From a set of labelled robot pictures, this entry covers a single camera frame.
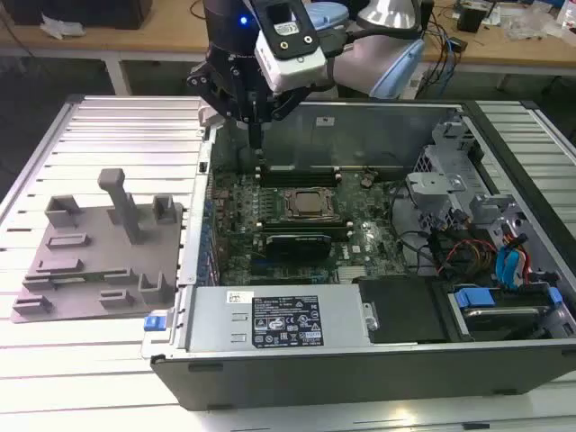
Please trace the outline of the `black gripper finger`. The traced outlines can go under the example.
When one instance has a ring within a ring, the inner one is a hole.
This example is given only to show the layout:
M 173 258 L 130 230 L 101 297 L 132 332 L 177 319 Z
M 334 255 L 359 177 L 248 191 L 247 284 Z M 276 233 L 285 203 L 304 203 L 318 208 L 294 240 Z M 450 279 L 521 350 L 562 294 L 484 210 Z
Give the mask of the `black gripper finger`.
M 194 95 L 200 96 L 225 119 L 233 119 L 247 126 L 248 144 L 256 147 L 256 121 L 254 105 L 249 100 L 241 68 L 237 61 L 225 64 L 218 71 L 214 65 L 203 62 L 193 69 L 187 84 Z
M 299 87 L 280 94 L 271 91 L 256 94 L 255 148 L 261 149 L 265 123 L 280 121 L 291 113 L 311 93 L 309 87 Z

